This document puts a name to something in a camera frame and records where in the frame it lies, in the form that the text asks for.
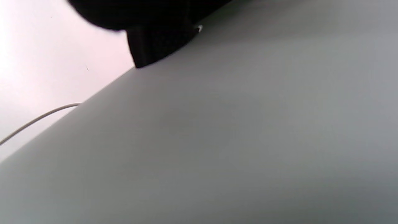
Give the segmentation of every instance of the black object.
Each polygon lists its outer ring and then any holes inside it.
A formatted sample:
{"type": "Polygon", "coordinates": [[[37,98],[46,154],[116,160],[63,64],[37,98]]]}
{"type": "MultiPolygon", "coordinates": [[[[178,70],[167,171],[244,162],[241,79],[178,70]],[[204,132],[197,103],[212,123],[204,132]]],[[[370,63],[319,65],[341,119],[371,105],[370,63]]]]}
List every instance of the black object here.
{"type": "Polygon", "coordinates": [[[126,29],[130,52],[136,68],[153,64],[190,42],[199,29],[197,22],[231,0],[191,0],[188,15],[182,23],[148,24],[126,29]]]}
{"type": "Polygon", "coordinates": [[[68,0],[90,23],[126,30],[137,68],[157,62],[187,44],[194,26],[231,0],[68,0]]]}

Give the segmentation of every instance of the black plastic part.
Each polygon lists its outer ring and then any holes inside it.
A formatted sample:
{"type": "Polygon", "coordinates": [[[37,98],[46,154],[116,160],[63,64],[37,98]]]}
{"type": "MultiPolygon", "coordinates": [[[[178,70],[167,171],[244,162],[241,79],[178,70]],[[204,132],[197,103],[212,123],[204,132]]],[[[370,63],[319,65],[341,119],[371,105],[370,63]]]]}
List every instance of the black plastic part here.
{"type": "Polygon", "coordinates": [[[136,68],[153,64],[174,53],[198,33],[196,24],[231,0],[191,0],[188,21],[127,29],[127,40],[136,68]]]}
{"type": "Polygon", "coordinates": [[[135,67],[142,68],[174,53],[198,33],[191,24],[127,29],[127,41],[135,67]]]}

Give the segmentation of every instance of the white wire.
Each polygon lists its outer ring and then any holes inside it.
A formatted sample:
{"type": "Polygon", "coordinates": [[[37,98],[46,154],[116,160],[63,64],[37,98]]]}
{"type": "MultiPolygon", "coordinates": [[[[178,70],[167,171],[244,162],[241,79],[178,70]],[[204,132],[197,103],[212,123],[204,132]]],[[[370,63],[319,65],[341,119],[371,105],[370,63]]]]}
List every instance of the white wire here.
{"type": "Polygon", "coordinates": [[[68,104],[68,105],[65,105],[65,106],[62,106],[62,107],[58,107],[58,108],[56,108],[54,110],[48,111],[47,113],[45,113],[45,114],[43,114],[43,115],[31,120],[30,122],[26,123],[24,126],[18,128],[16,131],[12,132],[9,136],[5,137],[3,140],[0,141],[0,146],[2,146],[4,143],[6,143],[8,140],[13,138],[15,135],[17,135],[18,133],[20,133],[21,131],[23,131],[27,127],[29,127],[32,124],[40,121],[41,119],[43,119],[43,118],[45,118],[45,117],[47,117],[47,116],[49,116],[49,115],[51,115],[53,113],[56,113],[56,112],[58,112],[60,110],[71,108],[71,107],[75,107],[75,106],[79,106],[79,105],[80,105],[80,103],[68,104]]]}

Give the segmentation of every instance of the pink wall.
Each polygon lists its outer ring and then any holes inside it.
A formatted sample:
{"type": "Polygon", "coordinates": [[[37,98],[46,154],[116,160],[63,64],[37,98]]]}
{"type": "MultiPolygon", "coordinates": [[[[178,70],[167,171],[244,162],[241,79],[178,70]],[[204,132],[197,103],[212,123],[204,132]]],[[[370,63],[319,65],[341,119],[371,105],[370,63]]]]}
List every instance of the pink wall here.
{"type": "MultiPolygon", "coordinates": [[[[125,33],[88,24],[65,0],[0,1],[0,138],[48,110],[86,100],[132,66],[125,33]]],[[[0,161],[65,113],[0,147],[0,161]]]]}

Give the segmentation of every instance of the white table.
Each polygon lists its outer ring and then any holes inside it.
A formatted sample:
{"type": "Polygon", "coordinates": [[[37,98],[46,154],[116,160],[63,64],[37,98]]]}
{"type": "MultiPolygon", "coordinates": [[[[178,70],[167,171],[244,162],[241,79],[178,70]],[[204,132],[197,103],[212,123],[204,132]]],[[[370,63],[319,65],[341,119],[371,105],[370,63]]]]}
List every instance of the white table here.
{"type": "Polygon", "coordinates": [[[398,4],[235,2],[0,164],[5,224],[392,224],[398,4]]]}

